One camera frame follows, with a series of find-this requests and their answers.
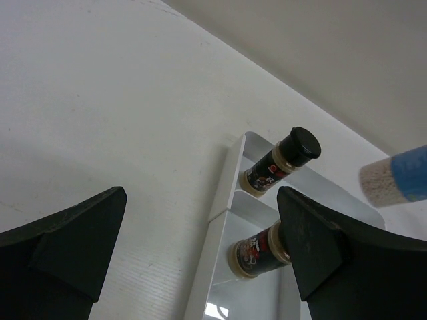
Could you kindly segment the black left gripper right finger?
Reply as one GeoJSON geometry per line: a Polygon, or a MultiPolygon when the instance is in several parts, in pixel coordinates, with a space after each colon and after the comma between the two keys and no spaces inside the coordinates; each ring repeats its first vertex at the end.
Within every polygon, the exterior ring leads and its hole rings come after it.
{"type": "Polygon", "coordinates": [[[425,319],[426,242],[373,227],[291,187],[279,237],[312,319],[425,319]]]}

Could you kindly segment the small black cap spice bottle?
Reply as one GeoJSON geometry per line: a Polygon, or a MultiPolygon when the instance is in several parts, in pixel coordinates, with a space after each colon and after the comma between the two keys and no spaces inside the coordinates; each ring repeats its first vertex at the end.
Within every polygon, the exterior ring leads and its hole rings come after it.
{"type": "Polygon", "coordinates": [[[318,139],[303,127],[293,127],[252,167],[240,175],[241,188],[260,198],[274,185],[321,155],[318,139]]]}

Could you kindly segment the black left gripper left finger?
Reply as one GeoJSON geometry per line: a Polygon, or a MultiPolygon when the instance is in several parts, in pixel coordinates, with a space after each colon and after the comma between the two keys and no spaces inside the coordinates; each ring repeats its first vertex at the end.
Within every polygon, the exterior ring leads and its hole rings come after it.
{"type": "Polygon", "coordinates": [[[125,213],[112,187],[1,233],[2,319],[88,319],[99,301],[125,213]]]}

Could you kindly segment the silver lid beige jar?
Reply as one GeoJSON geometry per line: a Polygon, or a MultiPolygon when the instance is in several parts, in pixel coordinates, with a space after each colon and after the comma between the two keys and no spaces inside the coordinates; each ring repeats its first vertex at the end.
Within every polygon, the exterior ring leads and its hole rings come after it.
{"type": "Polygon", "coordinates": [[[426,199],[426,146],[363,166],[359,184],[377,208],[426,199]]]}

